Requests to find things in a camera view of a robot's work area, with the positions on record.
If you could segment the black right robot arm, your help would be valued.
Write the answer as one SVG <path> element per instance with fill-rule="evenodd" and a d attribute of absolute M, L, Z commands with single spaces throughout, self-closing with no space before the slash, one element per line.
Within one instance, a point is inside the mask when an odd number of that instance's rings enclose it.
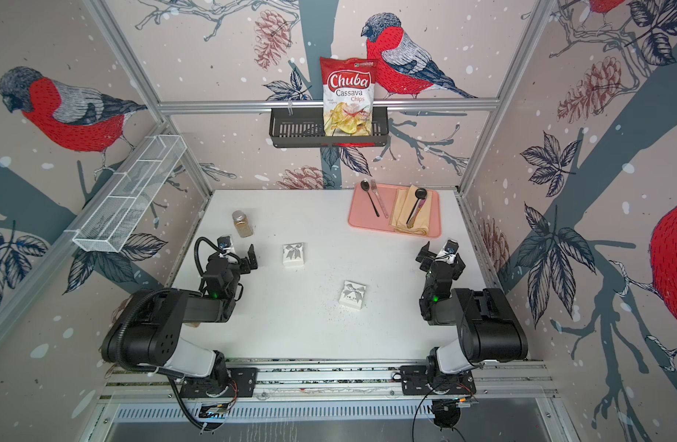
<path fill-rule="evenodd" d="M 467 373 L 487 361 L 507 363 L 528 356 L 526 334 L 499 288 L 454 288 L 466 264 L 459 245 L 447 241 L 439 252 L 424 245 L 416 262 L 425 272 L 420 313 L 430 326 L 454 326 L 456 339 L 432 348 L 426 359 L 427 384 L 435 392 L 460 387 Z"/>

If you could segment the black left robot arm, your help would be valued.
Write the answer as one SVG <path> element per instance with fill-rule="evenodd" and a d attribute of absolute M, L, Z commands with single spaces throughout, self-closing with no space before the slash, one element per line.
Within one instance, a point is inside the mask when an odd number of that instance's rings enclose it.
<path fill-rule="evenodd" d="M 194 243 L 198 290 L 142 289 L 130 298 L 101 346 L 104 361 L 129 372 L 167 377 L 181 399 L 250 398 L 257 370 L 229 368 L 218 350 L 181 336 L 185 324 L 226 323 L 244 287 L 241 276 L 259 268 L 255 248 L 245 257 L 222 241 L 201 237 Z"/>

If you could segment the white jewelry box lid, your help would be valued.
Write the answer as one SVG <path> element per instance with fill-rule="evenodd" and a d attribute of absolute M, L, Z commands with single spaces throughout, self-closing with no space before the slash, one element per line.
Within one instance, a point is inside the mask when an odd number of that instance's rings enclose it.
<path fill-rule="evenodd" d="M 362 305 L 364 305 L 366 291 L 366 285 L 346 280 L 340 291 L 338 303 L 344 307 L 357 309 L 357 311 L 359 311 L 362 308 Z"/>

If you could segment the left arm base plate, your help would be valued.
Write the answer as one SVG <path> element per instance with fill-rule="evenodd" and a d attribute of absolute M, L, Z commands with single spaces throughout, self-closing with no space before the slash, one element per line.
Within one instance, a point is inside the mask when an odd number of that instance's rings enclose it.
<path fill-rule="evenodd" d="M 181 382 L 179 394 L 183 399 L 251 398 L 258 373 L 256 368 L 228 368 L 220 379 L 214 374 L 208 378 L 186 378 Z"/>

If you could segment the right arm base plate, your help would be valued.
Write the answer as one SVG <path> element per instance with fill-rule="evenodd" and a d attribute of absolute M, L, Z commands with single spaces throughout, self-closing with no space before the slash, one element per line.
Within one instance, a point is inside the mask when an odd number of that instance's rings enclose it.
<path fill-rule="evenodd" d="M 393 376 L 405 396 L 424 396 L 428 392 L 446 395 L 472 396 L 476 386 L 471 371 L 443 374 L 424 365 L 400 366 Z"/>

